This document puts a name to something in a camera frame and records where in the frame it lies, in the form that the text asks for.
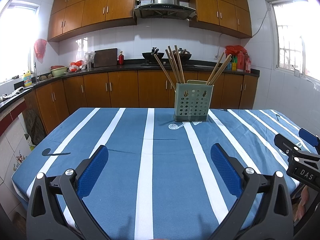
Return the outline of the person's right hand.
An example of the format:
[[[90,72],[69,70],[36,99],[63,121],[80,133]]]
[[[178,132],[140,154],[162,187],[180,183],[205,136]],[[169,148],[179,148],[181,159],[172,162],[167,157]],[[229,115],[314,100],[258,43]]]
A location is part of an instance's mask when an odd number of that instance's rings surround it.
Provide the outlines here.
[[[300,202],[297,206],[297,211],[294,216],[294,222],[300,221],[305,214],[305,205],[309,201],[309,187],[304,186],[300,197]]]

